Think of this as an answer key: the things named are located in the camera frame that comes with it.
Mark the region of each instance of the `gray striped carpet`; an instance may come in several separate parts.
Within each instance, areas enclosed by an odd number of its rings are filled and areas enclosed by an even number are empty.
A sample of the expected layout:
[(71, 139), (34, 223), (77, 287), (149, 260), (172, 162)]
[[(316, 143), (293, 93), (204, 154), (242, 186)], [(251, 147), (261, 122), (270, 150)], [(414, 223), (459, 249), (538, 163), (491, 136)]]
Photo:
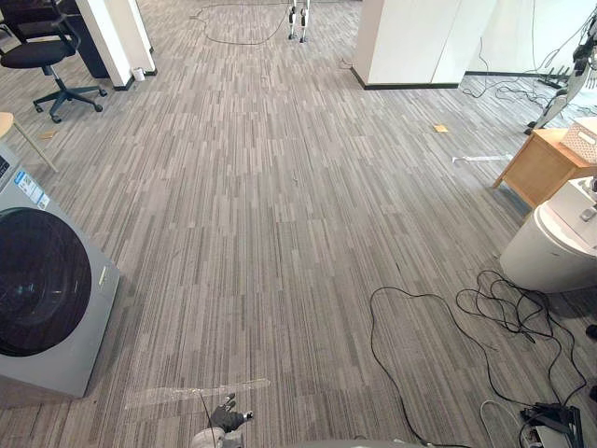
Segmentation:
[[(53, 90), (51, 78), (0, 68), (0, 109), (33, 135), (57, 131), (46, 146), (61, 171), (17, 133), (7, 142), (123, 275), (88, 396), (0, 411), (3, 448), (187, 448), (207, 425), (198, 389), (210, 408), (238, 391), (240, 408), (256, 414), (243, 427), (249, 448), (357, 434), (414, 441), (369, 352), (368, 295), (398, 286), (454, 307), (478, 271), (499, 269), (528, 213), (506, 186), (491, 189), (506, 161), (451, 158), (516, 153), (538, 105), (493, 91), (363, 91), (346, 69), (358, 1), (313, 3), (306, 45), (287, 40), (284, 5), (199, 14), (206, 5), (140, 1), (159, 74), (110, 89), (101, 114), (72, 102), (55, 125), (30, 104)], [(262, 45), (206, 38), (258, 42), (281, 21)], [(57, 70), (67, 84), (94, 83), (78, 58)], [(462, 87), (479, 92), (483, 82), (467, 77)], [(569, 107), (552, 125), (582, 113)], [(439, 123), (449, 132), (435, 133)], [(597, 320), (597, 294), (552, 299), (594, 384), (597, 343), (584, 328)], [(387, 293), (377, 310), (376, 348), (411, 423), (431, 441), (491, 446), (479, 406), (504, 402), (443, 305)], [(505, 394), (554, 400), (554, 343), (455, 314), (493, 347)], [(574, 388), (570, 362), (556, 363), (553, 380), (563, 395)], [(597, 446), (588, 389), (571, 403), (587, 446)], [(495, 446), (517, 446), (518, 426), (499, 408), (486, 411)]]

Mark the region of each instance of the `tape on floor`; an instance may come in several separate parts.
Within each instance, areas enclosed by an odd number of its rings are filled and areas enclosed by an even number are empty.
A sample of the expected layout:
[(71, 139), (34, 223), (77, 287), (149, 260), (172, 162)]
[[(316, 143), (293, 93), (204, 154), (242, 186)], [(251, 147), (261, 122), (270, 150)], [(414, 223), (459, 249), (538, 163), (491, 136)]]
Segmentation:
[(260, 389), (270, 385), (270, 380), (261, 378), (258, 380), (246, 381), (235, 385), (221, 385), (211, 388), (188, 388), (180, 389), (175, 387), (157, 387), (133, 393), (124, 409), (140, 408), (143, 406), (152, 406), (155, 404), (171, 403), (183, 401), (186, 399), (199, 399), (201, 396), (212, 397), (214, 395), (227, 395), (229, 393), (239, 393), (247, 390)]

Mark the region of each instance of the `white appliance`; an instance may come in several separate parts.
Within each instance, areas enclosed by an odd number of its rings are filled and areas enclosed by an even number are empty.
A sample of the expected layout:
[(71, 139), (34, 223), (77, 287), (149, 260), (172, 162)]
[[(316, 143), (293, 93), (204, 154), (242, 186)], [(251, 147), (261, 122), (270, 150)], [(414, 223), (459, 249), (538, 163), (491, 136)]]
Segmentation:
[(0, 144), (0, 407), (84, 395), (118, 280)]
[(597, 194), (591, 180), (564, 184), (508, 244), (500, 264), (516, 285), (543, 292), (597, 285)]

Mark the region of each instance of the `white box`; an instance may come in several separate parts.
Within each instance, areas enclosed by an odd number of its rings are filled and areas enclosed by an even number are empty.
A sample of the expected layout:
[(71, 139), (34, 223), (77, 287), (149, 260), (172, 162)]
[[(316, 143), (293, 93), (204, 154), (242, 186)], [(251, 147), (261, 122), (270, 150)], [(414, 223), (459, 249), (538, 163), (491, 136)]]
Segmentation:
[(562, 144), (588, 163), (597, 163), (597, 117), (575, 119)]

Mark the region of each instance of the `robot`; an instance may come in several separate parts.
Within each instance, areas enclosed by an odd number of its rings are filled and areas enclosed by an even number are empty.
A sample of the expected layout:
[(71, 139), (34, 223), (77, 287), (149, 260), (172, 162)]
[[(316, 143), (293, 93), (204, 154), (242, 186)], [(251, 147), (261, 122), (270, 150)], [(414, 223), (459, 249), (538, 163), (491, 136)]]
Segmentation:
[[(195, 435), (190, 448), (244, 448), (243, 434), (237, 429), (253, 419), (253, 413), (237, 413), (234, 394), (229, 394), (224, 402), (215, 408), (209, 417), (210, 427)], [(421, 448), (403, 441), (312, 441), (298, 443), (287, 448)]]
[[(300, 24), (302, 26), (302, 36), (300, 37), (300, 43), (307, 42), (307, 24), (309, 23), (309, 4), (311, 0), (304, 0), (303, 8), (300, 10)], [(292, 7), (290, 7), (290, 14), (288, 15), (290, 21), (290, 34), (288, 39), (292, 40), (295, 35), (295, 22), (297, 21), (297, 0), (292, 0)]]
[(593, 69), (595, 63), (595, 47), (597, 46), (597, 13), (593, 13), (587, 31), (587, 40), (580, 44), (572, 54), (574, 68), (568, 78), (568, 85), (556, 91), (556, 94), (546, 105), (545, 109), (536, 121), (527, 124), (527, 135), (531, 134), (533, 129), (543, 128), (550, 120), (558, 115), (580, 92), (585, 85), (587, 77)]

